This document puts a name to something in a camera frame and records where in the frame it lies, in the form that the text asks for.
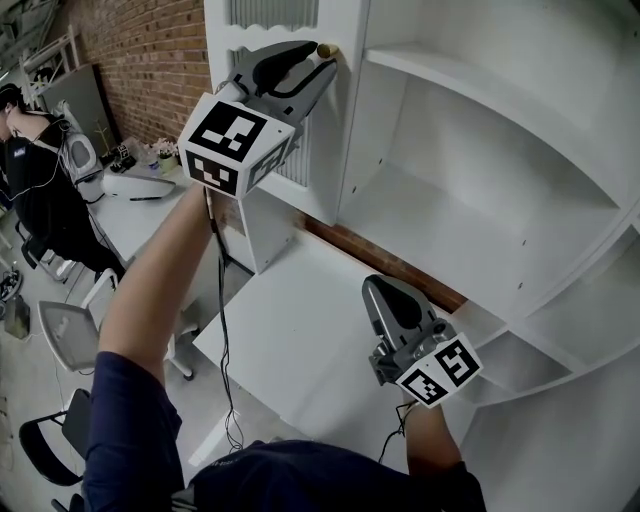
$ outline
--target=dark blue sleeve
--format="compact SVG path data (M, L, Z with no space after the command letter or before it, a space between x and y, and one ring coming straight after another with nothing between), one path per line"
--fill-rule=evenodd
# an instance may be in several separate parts
M87 510L170 510L184 487L176 438L182 420L158 380L100 352L91 391Z

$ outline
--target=person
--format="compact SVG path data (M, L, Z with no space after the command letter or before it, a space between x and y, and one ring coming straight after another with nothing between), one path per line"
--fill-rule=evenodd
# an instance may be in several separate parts
M91 392L87 510L485 510L439 407L413 407L405 418L409 475L321 443L256 442L203 469L185 489L181 419L164 389L162 361L210 237L203 190L194 184L110 303Z
M58 256L96 274L111 268L122 279L124 267L96 238L87 205L64 169L61 148L68 122L28 112L14 84L0 88L0 109L8 199L25 229ZM6 188L0 191L6 194Z

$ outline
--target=black and white marker cube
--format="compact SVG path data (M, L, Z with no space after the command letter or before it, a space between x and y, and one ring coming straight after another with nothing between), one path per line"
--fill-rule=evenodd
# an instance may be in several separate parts
M204 93L178 147L185 174L242 199L284 161L295 129L241 103Z
M478 354L460 333L416 361L396 384L431 408L466 386L482 368Z

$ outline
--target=office chair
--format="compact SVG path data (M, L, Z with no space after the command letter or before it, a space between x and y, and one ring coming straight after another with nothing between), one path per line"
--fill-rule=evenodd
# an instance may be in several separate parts
M27 264L34 270L40 265L54 281L65 283L76 262L60 258L40 240L28 233L24 235L20 226L20 221L16 222L16 232L22 239L20 252L22 252Z
M115 272L107 269L89 291L80 307L61 302L39 301L38 315L42 332L62 367L70 372L88 370L95 366L100 338L96 321L89 306L103 286L117 286ZM179 327L171 336L165 360L168 359L186 380L194 378L194 372L182 363L175 353L175 340L188 332L197 335L198 325L179 320Z
M89 419L91 402L89 392L77 389L66 411L27 421L19 430L20 444L27 457L44 478L51 483L69 487L82 480L65 466L53 453L40 430L40 424L52 421L60 425L62 435L83 459L87 454L89 442ZM64 416L64 422L58 418Z

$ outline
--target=black chair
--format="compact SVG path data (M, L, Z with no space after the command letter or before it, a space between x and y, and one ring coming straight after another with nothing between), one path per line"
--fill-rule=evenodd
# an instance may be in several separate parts
M38 265L40 265L53 280L60 281L62 283L66 282L75 262L67 264L62 275L58 275L56 269L53 268L54 262L56 262L57 258L56 254L30 233L25 235L20 229L20 226L20 221L16 222L16 233L18 233L22 239L20 252L22 252L27 264L34 270Z
M67 411L28 421L20 427L19 437L22 448L38 472L50 482L68 487L80 482L82 475L76 475L60 462L44 439L40 424L45 421L53 421L60 425L62 435L78 452L78 455L84 459L89 442L90 411L89 392L78 389L73 394ZM61 416L64 416L62 423L58 419Z

